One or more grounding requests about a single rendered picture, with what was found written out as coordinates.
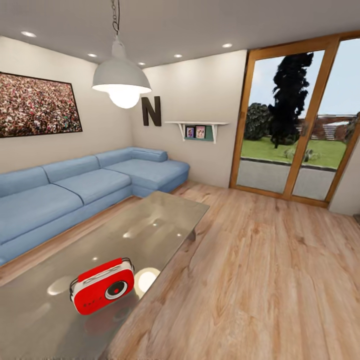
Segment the radio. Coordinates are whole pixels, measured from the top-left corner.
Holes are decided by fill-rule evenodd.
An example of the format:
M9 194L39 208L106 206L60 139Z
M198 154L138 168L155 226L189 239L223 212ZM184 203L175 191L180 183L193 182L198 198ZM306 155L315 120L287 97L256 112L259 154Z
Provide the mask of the radio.
M128 294L134 287L134 266L122 258L104 263L77 278L69 299L82 315L90 315Z

